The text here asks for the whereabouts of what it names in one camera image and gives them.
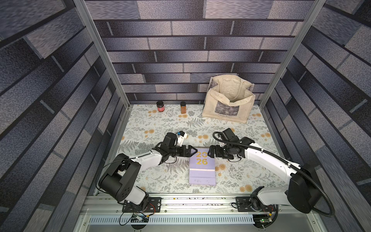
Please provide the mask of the purple calendar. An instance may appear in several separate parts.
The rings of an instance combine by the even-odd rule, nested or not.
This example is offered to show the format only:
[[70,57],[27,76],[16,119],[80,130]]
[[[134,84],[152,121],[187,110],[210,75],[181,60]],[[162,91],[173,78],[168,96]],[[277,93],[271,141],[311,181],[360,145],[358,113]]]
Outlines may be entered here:
[[208,148],[199,148],[189,159],[190,185],[216,185],[215,159],[208,156]]

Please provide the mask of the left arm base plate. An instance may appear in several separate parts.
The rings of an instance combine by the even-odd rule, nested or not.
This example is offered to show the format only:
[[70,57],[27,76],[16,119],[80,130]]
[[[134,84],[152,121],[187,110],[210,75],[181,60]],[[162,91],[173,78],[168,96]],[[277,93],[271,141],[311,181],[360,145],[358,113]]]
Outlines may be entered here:
[[124,201],[122,205],[123,213],[159,213],[161,209],[161,197],[145,197],[144,200],[136,205],[132,202]]

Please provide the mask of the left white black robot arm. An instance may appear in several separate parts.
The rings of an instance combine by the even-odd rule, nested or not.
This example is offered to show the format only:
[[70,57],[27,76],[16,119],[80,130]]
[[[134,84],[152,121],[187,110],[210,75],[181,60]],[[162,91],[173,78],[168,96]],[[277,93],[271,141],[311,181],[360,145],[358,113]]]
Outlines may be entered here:
[[96,183],[97,189],[109,194],[120,204],[127,201],[145,207],[148,204],[148,193],[135,186],[138,174],[165,163],[169,158],[190,158],[195,155],[198,150],[193,146],[178,144],[184,135],[183,132],[168,132],[162,142],[139,156],[129,157],[123,153],[117,155],[104,166],[106,170]]

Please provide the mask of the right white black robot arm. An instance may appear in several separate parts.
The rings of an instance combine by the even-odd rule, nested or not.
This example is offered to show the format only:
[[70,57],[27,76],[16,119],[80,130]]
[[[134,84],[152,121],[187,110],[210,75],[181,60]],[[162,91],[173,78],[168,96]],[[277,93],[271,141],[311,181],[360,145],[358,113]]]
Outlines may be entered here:
[[234,157],[248,159],[284,181],[284,186],[260,186],[250,194],[248,206],[255,211],[262,211],[268,206],[285,205],[305,214],[315,211],[325,217],[335,216],[334,205],[311,165],[300,165],[284,159],[248,137],[239,139],[230,128],[214,132],[213,138],[220,142],[220,145],[210,146],[208,156],[228,160]]

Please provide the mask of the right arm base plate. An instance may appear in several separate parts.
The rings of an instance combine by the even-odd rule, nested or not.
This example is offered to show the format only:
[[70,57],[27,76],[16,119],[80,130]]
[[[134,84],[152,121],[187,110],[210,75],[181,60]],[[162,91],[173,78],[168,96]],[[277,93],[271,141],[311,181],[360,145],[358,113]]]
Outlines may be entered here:
[[276,212],[275,205],[266,206],[257,197],[236,197],[237,209],[239,212]]

